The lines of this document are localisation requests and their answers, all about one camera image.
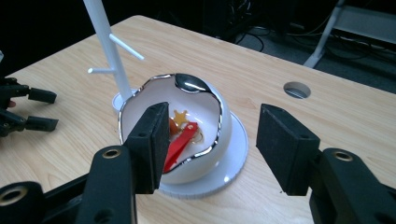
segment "white bowl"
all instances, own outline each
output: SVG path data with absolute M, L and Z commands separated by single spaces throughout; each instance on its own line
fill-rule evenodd
M 228 148 L 232 130 L 229 107 L 209 83 L 187 74 L 152 77 L 122 106 L 119 115 L 123 143 L 145 110 L 161 102 L 169 103 L 169 116 L 187 111 L 186 119 L 201 129 L 198 142 L 189 143 L 177 162 L 164 173 L 164 184 L 183 184 L 196 180 L 216 166 Z

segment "screw hole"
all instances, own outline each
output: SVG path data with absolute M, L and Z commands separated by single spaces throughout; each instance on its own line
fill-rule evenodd
M 102 156 L 105 159 L 113 159 L 113 158 L 118 157 L 120 154 L 121 154 L 121 151 L 119 149 L 113 148 L 113 149 L 110 149 L 110 150 L 106 151 L 105 153 L 103 153 Z
M 94 218 L 95 223 L 106 224 L 110 222 L 113 217 L 113 212 L 110 209 L 105 209 L 98 212 Z
M 352 161 L 353 160 L 353 158 L 349 154 L 342 152 L 342 151 L 336 151 L 333 153 L 333 155 L 335 158 L 337 158 L 340 161 Z
M 17 186 L 13 189 L 6 190 L 0 195 L 0 206 L 13 204 L 22 199 L 27 194 L 27 188 Z

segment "stand base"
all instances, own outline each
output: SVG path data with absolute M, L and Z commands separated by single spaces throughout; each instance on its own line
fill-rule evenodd
M 132 94 L 134 94 L 136 91 L 137 91 L 136 89 L 131 89 Z M 114 96 L 113 102 L 112 102 L 113 109 L 116 114 L 118 114 L 120 112 L 123 103 L 124 103 L 124 101 L 122 100 L 120 93 L 117 93 Z
M 231 184 L 242 170 L 248 156 L 248 135 L 234 113 L 232 113 L 232 123 L 229 148 L 209 174 L 186 184 L 160 184 L 160 192 L 179 199 L 199 199 Z
M 324 52 L 322 51 L 319 55 L 315 55 L 315 53 L 313 53 L 308 60 L 306 60 L 306 62 L 304 63 L 305 67 L 310 67 L 310 68 L 314 68 L 317 63 L 320 61 L 320 59 L 323 57 Z

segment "white mug tree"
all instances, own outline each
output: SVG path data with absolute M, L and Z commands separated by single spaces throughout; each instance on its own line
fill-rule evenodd
M 117 45 L 129 51 L 139 60 L 144 60 L 144 57 L 111 33 L 110 24 L 101 0 L 84 0 L 84 4 L 105 52 L 107 62 L 110 65 L 109 68 L 90 68 L 88 73 L 113 74 L 119 89 L 119 93 L 113 99 L 113 107 L 115 110 L 120 111 L 122 104 L 132 96 L 134 90 L 129 85 L 119 52 L 117 51 Z

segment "bowl rim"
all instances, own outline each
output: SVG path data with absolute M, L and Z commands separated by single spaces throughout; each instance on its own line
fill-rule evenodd
M 158 75 L 158 76 L 151 77 L 130 98 L 128 98 L 122 104 L 122 106 L 120 108 L 118 124 L 119 124 L 119 138 L 120 138 L 121 144 L 123 144 L 122 116 L 123 116 L 124 107 L 126 105 L 128 105 L 130 102 L 132 102 L 132 100 L 135 97 L 137 97 L 139 95 L 139 93 L 142 92 L 148 86 L 149 83 L 151 83 L 153 81 L 158 81 L 158 80 L 161 80 L 164 78 L 174 78 L 175 79 L 175 87 L 180 89 L 181 91 L 186 92 L 186 93 L 195 94 L 195 93 L 200 93 L 200 92 L 207 92 L 207 93 L 213 95 L 214 98 L 216 99 L 216 101 L 219 103 L 219 119 L 218 119 L 218 125 L 217 125 L 218 131 L 216 132 L 216 137 L 215 137 L 215 140 L 213 141 L 213 143 L 209 147 L 204 148 L 200 152 L 197 152 L 197 153 L 193 154 L 192 156 L 189 156 L 185 160 L 179 162 L 177 165 L 173 166 L 168 172 L 163 173 L 164 175 L 166 175 L 166 174 L 170 174 L 172 171 L 175 171 L 177 168 L 181 167 L 182 165 L 187 164 L 190 161 L 197 160 L 197 159 L 209 154 L 211 151 L 213 151 L 213 148 L 215 148 L 215 146 L 219 143 L 219 137 L 221 136 L 221 132 L 222 132 L 221 128 L 222 128 L 222 123 L 223 123 L 223 118 L 224 118 L 224 112 L 227 113 L 225 107 L 227 107 L 227 106 L 225 104 L 225 101 L 222 99 L 221 95 L 218 92 L 216 92 L 217 91 L 216 89 L 214 89 L 213 87 L 210 87 L 210 85 L 208 85 L 207 82 L 203 81 L 202 79 L 200 79 L 196 76 L 183 74 L 183 73 L 174 73 L 174 74 L 164 74 L 164 75 Z M 182 79 L 183 81 L 186 81 L 186 80 L 192 81 L 192 82 L 194 82 L 195 86 L 199 85 L 199 88 L 196 89 L 196 91 L 183 89 L 183 85 L 182 85 L 183 83 L 180 83 L 180 82 L 177 83 L 178 79 Z

